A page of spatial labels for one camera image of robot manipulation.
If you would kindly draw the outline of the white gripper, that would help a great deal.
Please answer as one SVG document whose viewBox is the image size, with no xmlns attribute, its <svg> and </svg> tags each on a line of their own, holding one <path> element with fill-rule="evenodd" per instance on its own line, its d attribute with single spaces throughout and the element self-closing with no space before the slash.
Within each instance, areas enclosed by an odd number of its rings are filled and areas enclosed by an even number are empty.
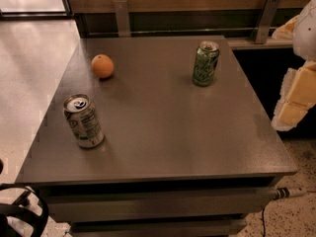
<svg viewBox="0 0 316 237">
<path fill-rule="evenodd" d="M 291 40 L 293 51 L 306 61 L 298 70 L 289 68 L 283 77 L 272 127 L 289 131 L 316 105 L 316 0 L 272 34 L 275 40 Z"/>
</svg>

